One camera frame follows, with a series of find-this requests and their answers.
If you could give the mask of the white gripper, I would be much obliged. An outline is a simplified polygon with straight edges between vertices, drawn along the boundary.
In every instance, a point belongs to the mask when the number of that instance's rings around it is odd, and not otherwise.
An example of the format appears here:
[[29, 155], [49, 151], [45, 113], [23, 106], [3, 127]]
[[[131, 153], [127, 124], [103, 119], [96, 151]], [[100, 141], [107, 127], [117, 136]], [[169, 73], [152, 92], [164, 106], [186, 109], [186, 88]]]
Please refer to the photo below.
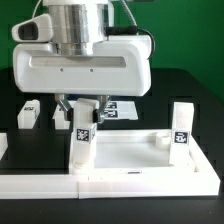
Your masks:
[[50, 44], [19, 44], [13, 52], [14, 79], [23, 92], [53, 93], [70, 121], [73, 115], [66, 94], [100, 95], [93, 122], [103, 123], [112, 96], [142, 96], [151, 86], [146, 35], [111, 36], [96, 43], [91, 56], [62, 56]]

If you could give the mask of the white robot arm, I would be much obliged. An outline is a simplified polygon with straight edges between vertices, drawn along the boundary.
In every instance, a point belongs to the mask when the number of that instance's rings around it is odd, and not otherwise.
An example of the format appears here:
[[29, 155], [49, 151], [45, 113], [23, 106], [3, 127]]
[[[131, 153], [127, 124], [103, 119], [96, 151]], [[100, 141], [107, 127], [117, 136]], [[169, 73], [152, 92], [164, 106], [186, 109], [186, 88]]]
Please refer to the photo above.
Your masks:
[[151, 86], [150, 33], [113, 25], [111, 0], [43, 0], [47, 12], [12, 28], [14, 79], [23, 92], [96, 95], [101, 123], [111, 96], [142, 96]]

